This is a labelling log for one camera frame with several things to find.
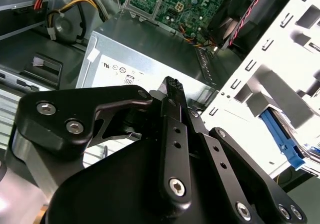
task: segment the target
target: capacitor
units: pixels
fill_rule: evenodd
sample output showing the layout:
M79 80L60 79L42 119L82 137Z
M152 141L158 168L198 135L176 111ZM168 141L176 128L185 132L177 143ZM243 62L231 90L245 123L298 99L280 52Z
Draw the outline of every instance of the capacitor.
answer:
M193 5L196 5L196 4L198 4L198 0L191 0L191 3L192 3Z

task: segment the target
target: blue drive latch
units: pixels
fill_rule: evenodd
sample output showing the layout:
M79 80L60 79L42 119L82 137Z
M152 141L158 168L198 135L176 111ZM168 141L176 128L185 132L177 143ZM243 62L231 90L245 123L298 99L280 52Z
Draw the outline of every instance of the blue drive latch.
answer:
M268 130L273 136L276 144L278 145L280 151L286 156L288 162L297 170L305 161L299 157L298 153L294 149L296 143L291 138L287 138L283 129L279 126L278 122L275 120L274 116L271 113L270 109L266 109L261 115L260 118L266 124Z

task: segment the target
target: mounting hole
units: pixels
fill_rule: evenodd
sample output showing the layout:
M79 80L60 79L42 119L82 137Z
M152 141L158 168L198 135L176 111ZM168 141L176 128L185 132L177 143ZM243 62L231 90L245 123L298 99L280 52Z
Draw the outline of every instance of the mounting hole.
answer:
M223 162L220 162L220 165L221 165L221 167L222 167L223 169L226 169L226 168L227 168L226 164L224 164Z
M181 148L181 145L180 145L180 143L178 143L178 142L175 142L175 143L174 143L174 146L175 146L176 148L178 148L178 149Z
M174 131L175 131L176 133L178 133L178 134L181 133L181 131L180 131L178 128L174 128Z
M143 90L139 90L138 93L139 93L139 95L140 95L141 97L143 97L143 98L148 97L147 94L146 94Z

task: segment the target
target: metal frame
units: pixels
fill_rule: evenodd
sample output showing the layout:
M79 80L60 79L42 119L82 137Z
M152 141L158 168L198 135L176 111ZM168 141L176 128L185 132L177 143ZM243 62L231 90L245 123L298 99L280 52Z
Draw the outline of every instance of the metal frame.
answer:
M273 66L279 62L279 52L282 48L289 48L287 43L294 44L290 39L292 32L300 29L295 22L306 12L306 10L319 0L290 0L282 10L273 24L258 41L254 49L244 59L239 68L234 72L220 94L211 102L208 108L201 115L208 126L214 124L214 115L219 109L233 99L249 79L256 73L261 65ZM307 50L302 50L299 54L307 56Z

